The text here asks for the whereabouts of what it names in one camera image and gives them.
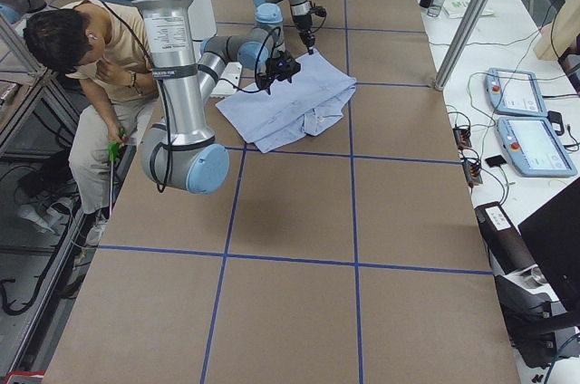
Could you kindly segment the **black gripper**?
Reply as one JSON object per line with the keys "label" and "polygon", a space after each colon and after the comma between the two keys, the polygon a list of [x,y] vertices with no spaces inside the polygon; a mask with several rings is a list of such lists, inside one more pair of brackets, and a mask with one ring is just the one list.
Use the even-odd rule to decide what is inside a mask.
{"label": "black gripper", "polygon": [[312,55],[315,45],[312,16],[310,14],[297,15],[294,17],[294,24],[307,53]]}
{"label": "black gripper", "polygon": [[266,60],[266,70],[259,72],[255,76],[256,87],[260,91],[270,93],[271,85],[276,82],[293,81],[296,74],[301,71],[299,63],[288,51],[280,52],[276,57],[270,57]]}

